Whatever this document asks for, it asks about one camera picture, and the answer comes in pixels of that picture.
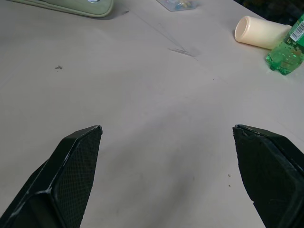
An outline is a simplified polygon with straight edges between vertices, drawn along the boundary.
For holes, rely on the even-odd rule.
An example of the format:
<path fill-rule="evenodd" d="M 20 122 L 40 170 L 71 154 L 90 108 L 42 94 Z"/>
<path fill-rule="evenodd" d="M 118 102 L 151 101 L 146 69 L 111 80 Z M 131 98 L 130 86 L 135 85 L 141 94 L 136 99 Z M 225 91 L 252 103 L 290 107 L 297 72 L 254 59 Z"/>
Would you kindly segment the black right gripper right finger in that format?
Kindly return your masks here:
<path fill-rule="evenodd" d="M 266 228 L 304 228 L 304 153 L 288 138 L 235 125 L 241 178 Z"/>

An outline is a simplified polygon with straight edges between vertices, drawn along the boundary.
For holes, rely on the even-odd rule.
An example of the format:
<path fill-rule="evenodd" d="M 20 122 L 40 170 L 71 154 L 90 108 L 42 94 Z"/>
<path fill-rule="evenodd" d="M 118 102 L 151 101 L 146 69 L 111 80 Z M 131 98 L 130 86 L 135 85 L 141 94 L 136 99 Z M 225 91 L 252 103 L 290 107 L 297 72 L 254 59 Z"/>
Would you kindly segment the cream plastic cup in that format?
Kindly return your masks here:
<path fill-rule="evenodd" d="M 290 29 L 290 25 L 244 16 L 235 28 L 234 38 L 239 43 L 272 50 Z"/>

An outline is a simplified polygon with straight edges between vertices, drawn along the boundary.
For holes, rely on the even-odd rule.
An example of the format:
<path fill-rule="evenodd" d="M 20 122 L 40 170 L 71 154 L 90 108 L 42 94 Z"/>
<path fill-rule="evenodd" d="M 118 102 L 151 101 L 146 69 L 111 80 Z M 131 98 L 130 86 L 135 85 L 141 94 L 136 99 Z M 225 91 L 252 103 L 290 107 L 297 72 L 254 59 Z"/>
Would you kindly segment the clear plastic bag of items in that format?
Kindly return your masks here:
<path fill-rule="evenodd" d="M 164 8 L 170 12 L 193 10 L 196 9 L 198 3 L 196 0 L 156 0 Z"/>

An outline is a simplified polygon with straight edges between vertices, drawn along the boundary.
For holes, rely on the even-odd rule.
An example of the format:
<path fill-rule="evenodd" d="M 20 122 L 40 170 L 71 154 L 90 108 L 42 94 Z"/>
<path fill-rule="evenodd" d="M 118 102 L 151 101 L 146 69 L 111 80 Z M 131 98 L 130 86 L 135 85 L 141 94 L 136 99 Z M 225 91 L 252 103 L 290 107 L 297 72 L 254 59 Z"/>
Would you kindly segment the green plastic bottle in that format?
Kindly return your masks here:
<path fill-rule="evenodd" d="M 304 14 L 297 20 L 284 40 L 266 56 L 273 71 L 288 75 L 304 62 Z"/>

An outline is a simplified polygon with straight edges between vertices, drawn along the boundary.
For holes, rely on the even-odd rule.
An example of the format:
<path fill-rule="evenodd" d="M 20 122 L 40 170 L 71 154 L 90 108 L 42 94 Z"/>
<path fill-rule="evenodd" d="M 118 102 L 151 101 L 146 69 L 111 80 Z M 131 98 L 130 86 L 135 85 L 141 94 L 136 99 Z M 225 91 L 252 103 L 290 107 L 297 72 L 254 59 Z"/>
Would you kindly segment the pale green tray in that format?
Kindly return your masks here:
<path fill-rule="evenodd" d="M 8 0 L 80 16 L 103 18 L 113 9 L 114 0 Z"/>

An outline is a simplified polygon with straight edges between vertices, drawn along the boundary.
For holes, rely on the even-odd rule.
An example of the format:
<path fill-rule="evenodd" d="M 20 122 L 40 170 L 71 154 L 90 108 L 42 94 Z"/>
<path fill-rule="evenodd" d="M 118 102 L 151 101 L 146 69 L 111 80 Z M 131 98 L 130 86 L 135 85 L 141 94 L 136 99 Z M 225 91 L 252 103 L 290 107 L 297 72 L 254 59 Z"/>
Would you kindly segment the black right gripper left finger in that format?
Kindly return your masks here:
<path fill-rule="evenodd" d="M 99 125 L 63 138 L 0 217 L 0 228 L 80 228 L 94 183 Z"/>

